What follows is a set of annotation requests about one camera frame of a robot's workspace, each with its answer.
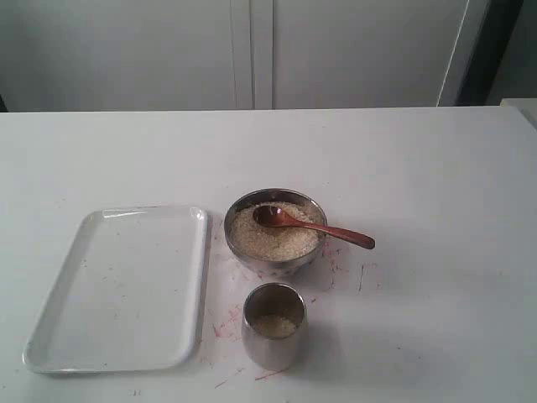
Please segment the brown wooden spoon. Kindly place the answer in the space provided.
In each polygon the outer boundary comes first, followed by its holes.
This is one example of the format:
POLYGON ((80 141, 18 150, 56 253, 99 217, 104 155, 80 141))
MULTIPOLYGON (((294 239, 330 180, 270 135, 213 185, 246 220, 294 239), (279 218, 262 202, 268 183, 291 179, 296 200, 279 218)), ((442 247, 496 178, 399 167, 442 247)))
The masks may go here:
POLYGON ((256 207, 253 211, 253 219, 264 227, 269 228, 306 228, 315 230, 333 238, 344 240, 363 249, 373 250, 375 240, 362 233, 353 232, 344 228, 327 227, 325 225, 303 222, 290 216, 287 212, 275 206, 256 207))

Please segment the steel bowl of rice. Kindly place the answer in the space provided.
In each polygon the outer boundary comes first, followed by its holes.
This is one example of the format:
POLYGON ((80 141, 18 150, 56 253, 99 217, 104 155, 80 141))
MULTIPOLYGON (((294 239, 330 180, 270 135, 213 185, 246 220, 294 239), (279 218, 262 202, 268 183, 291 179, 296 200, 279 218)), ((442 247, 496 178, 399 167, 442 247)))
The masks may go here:
POLYGON ((307 195, 268 188, 236 200, 224 218, 229 249, 253 273, 262 277, 290 277, 310 264, 324 247, 326 236, 305 228, 268 228, 253 219, 260 206, 275 206, 300 221, 326 224, 321 206, 307 195))

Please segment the steel cup with rice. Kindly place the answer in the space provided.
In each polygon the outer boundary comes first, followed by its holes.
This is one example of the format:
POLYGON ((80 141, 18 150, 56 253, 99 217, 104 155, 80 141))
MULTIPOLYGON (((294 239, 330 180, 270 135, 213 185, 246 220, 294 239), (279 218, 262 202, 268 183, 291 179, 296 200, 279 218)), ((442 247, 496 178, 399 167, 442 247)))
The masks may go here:
POLYGON ((299 357, 308 331, 307 308, 299 292, 283 283, 252 290, 242 307, 242 344, 259 367, 280 371, 299 357))

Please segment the white rectangular plastic tray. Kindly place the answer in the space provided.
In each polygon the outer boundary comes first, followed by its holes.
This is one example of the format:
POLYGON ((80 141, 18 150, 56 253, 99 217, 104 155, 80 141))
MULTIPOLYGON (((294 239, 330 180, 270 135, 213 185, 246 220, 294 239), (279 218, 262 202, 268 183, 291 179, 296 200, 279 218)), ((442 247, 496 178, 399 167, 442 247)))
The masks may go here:
POLYGON ((193 206, 84 218, 23 351, 37 374, 170 369, 201 330, 209 217, 193 206))

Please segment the white cabinet doors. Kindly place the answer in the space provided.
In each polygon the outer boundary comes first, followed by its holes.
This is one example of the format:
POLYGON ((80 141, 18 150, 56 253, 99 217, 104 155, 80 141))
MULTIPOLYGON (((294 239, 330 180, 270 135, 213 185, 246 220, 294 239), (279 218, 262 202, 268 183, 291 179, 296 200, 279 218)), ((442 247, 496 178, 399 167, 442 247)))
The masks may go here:
POLYGON ((486 1, 4 1, 14 112, 452 106, 486 1))

